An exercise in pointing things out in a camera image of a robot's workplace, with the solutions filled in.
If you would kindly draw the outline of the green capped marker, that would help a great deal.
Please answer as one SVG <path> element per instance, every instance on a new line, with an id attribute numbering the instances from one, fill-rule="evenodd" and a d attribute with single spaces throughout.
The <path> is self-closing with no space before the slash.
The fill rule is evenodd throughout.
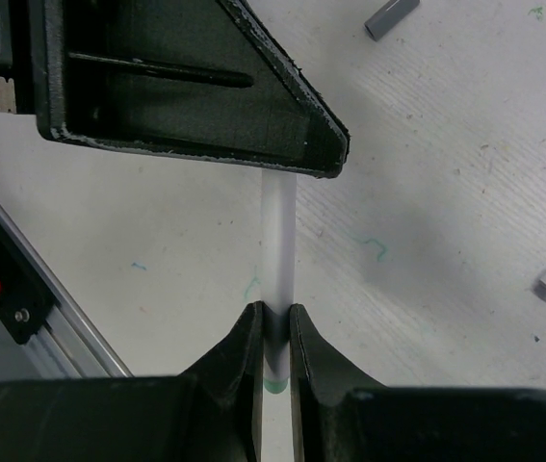
<path id="1" fill-rule="evenodd" d="M 264 386 L 282 393 L 290 376 L 289 311 L 294 304 L 297 176 L 262 172 L 261 301 L 264 303 Z"/>

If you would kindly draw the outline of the grey pen cap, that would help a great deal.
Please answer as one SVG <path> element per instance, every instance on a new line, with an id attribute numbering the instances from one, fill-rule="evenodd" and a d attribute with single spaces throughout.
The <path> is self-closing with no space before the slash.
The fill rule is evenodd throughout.
<path id="1" fill-rule="evenodd" d="M 419 5 L 420 0 L 390 0 L 365 21 L 369 37 L 378 41 L 404 20 Z"/>

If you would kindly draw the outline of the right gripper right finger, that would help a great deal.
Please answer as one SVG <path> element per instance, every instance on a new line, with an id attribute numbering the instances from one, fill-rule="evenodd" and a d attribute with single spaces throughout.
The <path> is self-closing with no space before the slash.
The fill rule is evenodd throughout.
<path id="1" fill-rule="evenodd" d="M 387 387 L 289 315 L 298 461 L 546 461 L 546 390 Z"/>

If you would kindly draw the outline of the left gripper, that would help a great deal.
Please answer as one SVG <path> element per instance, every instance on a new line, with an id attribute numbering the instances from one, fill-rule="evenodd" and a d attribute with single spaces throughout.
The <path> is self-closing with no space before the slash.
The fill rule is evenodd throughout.
<path id="1" fill-rule="evenodd" d="M 0 1 L 0 112 L 35 112 L 30 18 L 26 1 Z"/>

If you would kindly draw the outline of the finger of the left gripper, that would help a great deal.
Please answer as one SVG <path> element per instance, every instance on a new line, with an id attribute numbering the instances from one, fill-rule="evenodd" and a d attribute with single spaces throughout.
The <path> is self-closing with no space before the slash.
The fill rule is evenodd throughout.
<path id="1" fill-rule="evenodd" d="M 35 1 L 39 133 L 333 178 L 350 134 L 245 1 Z"/>

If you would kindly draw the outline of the aluminium rail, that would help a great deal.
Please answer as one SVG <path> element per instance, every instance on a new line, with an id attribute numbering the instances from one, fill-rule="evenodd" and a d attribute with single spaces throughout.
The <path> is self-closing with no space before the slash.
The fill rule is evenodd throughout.
<path id="1" fill-rule="evenodd" d="M 44 378 L 130 375 L 1 205 L 0 323 Z"/>

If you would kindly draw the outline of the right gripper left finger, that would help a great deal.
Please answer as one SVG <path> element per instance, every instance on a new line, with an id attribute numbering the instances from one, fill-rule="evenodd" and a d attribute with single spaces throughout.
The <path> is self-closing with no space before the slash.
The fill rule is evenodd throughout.
<path id="1" fill-rule="evenodd" d="M 263 305 L 178 375 L 0 382 L 0 461 L 258 461 Z"/>

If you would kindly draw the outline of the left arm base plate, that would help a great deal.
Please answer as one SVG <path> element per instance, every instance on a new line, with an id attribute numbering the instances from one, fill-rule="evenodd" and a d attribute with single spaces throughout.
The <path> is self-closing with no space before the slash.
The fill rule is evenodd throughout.
<path id="1" fill-rule="evenodd" d="M 0 221 L 0 321 L 13 340 L 26 344 L 45 322 L 56 297 Z"/>

